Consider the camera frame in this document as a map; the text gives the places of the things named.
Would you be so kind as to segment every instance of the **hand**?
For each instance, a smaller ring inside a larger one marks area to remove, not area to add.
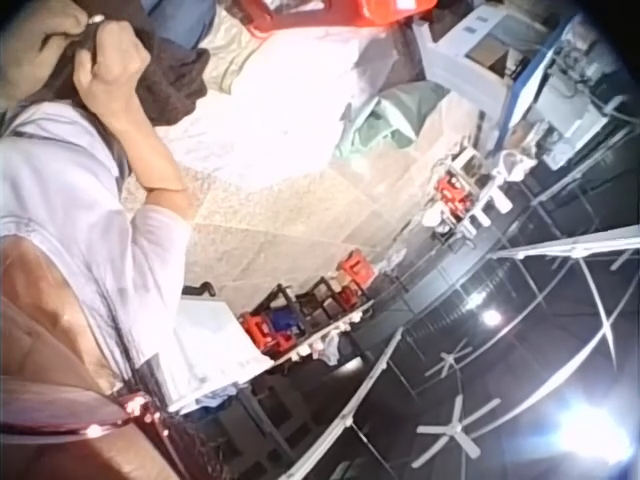
[[[127,22],[100,25],[95,65],[91,52],[76,52],[73,81],[80,98],[108,128],[141,112],[136,86],[150,58]]]
[[[42,88],[87,20],[72,0],[29,2],[0,35],[0,97],[13,105]]]

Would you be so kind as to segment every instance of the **white shirt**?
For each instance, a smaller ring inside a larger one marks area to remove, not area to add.
[[[16,131],[40,138],[12,136]],[[26,238],[51,259],[116,371],[127,368],[114,319],[138,365],[157,353],[180,300],[190,225],[150,205],[129,221],[111,153],[66,104],[22,112],[0,139],[0,166],[0,238]]]

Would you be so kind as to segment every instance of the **metal beam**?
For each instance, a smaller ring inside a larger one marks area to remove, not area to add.
[[[640,248],[640,225],[563,238],[527,247],[509,248],[492,253],[491,258],[522,259],[532,255],[582,258],[593,253],[635,248]]]

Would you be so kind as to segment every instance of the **green cloth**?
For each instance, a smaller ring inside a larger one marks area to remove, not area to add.
[[[410,147],[427,117],[448,93],[448,89],[428,80],[382,92],[345,128],[335,150],[336,156],[361,155],[389,142],[399,149]]]

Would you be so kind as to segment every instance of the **ceiling fan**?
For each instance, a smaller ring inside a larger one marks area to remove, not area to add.
[[[500,404],[499,398],[494,398],[489,403],[487,403],[484,407],[482,407],[477,412],[469,415],[464,420],[460,420],[462,415],[462,395],[458,395],[453,404],[453,417],[451,419],[451,423],[445,426],[431,426],[431,425],[420,425],[416,429],[417,433],[422,434],[430,434],[430,435],[442,435],[438,439],[433,446],[427,450],[425,453],[420,455],[414,462],[411,464],[413,468],[420,468],[424,465],[431,457],[433,457],[436,453],[438,453],[442,448],[447,444],[447,442],[451,439],[451,437],[455,438],[456,441],[460,444],[462,449],[469,455],[469,457],[475,459],[480,456],[480,448],[471,440],[466,433],[462,430],[463,427],[469,425],[471,422],[476,421],[478,418],[485,415],[490,410],[493,410]]]
[[[461,350],[461,348],[464,347],[465,343],[467,343],[466,338],[458,344],[458,346],[452,353],[441,353],[440,357],[442,357],[442,362],[440,362],[438,365],[436,365],[427,373],[425,373],[424,376],[428,377],[432,373],[435,373],[438,370],[440,370],[440,368],[442,368],[442,373],[440,374],[440,378],[444,378],[449,373],[450,368],[457,369],[458,365],[456,364],[456,358],[461,357],[462,355],[466,355],[471,350],[473,350],[472,347],[467,347],[464,350]]]

